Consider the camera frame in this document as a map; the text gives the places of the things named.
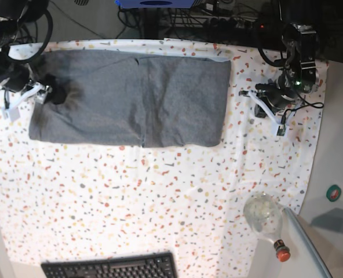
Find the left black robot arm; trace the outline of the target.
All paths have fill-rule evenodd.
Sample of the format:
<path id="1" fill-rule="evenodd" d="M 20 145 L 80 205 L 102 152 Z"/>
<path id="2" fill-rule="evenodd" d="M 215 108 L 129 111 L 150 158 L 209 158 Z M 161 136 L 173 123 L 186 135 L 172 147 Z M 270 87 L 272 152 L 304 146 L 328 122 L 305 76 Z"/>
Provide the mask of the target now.
<path id="1" fill-rule="evenodd" d="M 258 83 L 254 96 L 260 103 L 254 107 L 256 118 L 282 115 L 282 122 L 300 109 L 322 109 L 323 103 L 310 103 L 305 96 L 312 92 L 318 82 L 316 54 L 319 48 L 320 26 L 319 1 L 272 1 L 275 27 L 286 49 L 280 58 L 271 60 L 264 52 L 260 36 L 262 21 L 254 25 L 254 39 L 261 58 L 270 66 L 281 70 L 275 81 Z"/>

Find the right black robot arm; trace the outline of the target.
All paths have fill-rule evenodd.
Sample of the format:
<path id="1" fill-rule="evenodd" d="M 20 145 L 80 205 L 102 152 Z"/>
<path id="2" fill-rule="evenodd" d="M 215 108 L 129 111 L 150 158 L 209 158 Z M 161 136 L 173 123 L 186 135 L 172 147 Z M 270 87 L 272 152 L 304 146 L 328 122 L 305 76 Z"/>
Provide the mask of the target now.
<path id="1" fill-rule="evenodd" d="M 53 19 L 48 1 L 0 1 L 0 88 L 4 90 L 5 109 L 18 107 L 22 101 L 35 97 L 40 104 L 62 104 L 66 93 L 55 76 L 36 76 L 30 67 L 47 47 L 53 32 Z M 32 42 L 28 23 L 46 17 L 48 30 L 40 48 L 29 58 L 10 57 L 10 48 L 20 42 Z"/>

